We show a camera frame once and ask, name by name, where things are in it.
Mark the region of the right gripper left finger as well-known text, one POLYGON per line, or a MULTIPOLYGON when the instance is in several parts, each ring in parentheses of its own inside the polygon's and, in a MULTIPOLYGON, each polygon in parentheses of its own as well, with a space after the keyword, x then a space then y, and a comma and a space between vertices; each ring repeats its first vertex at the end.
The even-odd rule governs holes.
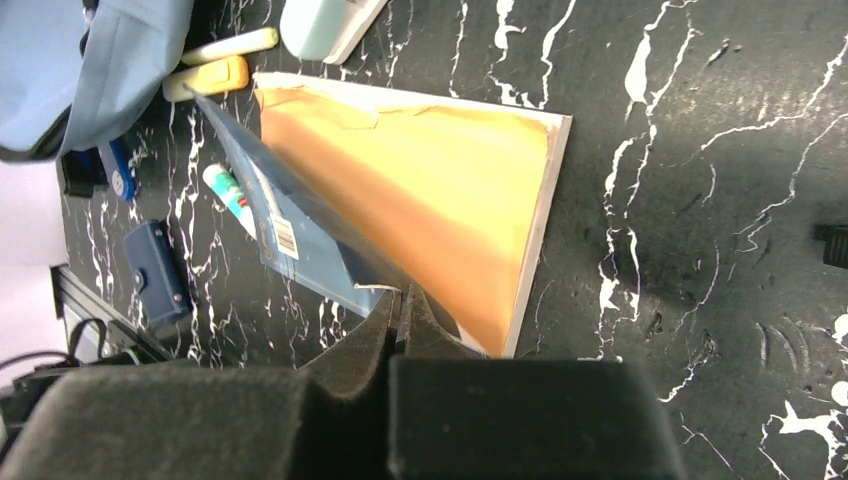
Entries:
POLYGON ((182 361, 53 376, 5 479, 384 479, 393 294, 299 369, 182 361))

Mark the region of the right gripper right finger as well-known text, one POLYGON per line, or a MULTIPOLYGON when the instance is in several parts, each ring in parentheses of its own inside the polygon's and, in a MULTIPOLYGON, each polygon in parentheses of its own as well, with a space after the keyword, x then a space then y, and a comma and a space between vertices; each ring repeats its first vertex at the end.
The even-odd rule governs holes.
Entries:
POLYGON ((668 416, 637 366, 474 358, 405 297, 388 363, 396 479, 682 479, 668 416))

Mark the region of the green white glue stick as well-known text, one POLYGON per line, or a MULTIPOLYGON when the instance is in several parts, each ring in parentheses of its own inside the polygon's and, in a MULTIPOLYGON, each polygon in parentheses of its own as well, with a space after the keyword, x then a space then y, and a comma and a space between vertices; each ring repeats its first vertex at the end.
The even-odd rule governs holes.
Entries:
POLYGON ((202 174, 204 183, 213 191, 216 197, 226 206, 229 212, 238 220, 247 234, 257 238, 256 226, 251 207, 246 194, 238 184, 235 176, 220 164, 207 166, 202 174))

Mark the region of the dark blue notebook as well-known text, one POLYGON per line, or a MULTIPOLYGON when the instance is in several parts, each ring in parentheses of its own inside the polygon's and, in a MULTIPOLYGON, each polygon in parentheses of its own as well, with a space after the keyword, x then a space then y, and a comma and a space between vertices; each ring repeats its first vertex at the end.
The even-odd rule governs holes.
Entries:
POLYGON ((572 117, 284 72, 252 131, 197 90, 252 210, 261 262, 367 315, 417 286, 439 327, 511 358, 572 117))

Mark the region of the blue student backpack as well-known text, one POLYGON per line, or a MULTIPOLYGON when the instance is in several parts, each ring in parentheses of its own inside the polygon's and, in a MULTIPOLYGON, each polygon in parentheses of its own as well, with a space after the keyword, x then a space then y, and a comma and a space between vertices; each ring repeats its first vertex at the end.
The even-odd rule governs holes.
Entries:
POLYGON ((51 161, 127 132, 179 64, 193 7, 2 2, 2 160, 51 161))

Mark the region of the teal eraser case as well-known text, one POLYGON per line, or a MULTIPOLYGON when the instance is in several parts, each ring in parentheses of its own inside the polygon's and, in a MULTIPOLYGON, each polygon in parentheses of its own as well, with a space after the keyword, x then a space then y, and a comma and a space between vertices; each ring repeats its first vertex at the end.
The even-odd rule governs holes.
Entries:
POLYGON ((387 0, 288 0, 279 22, 281 41, 299 60, 341 65, 387 0))

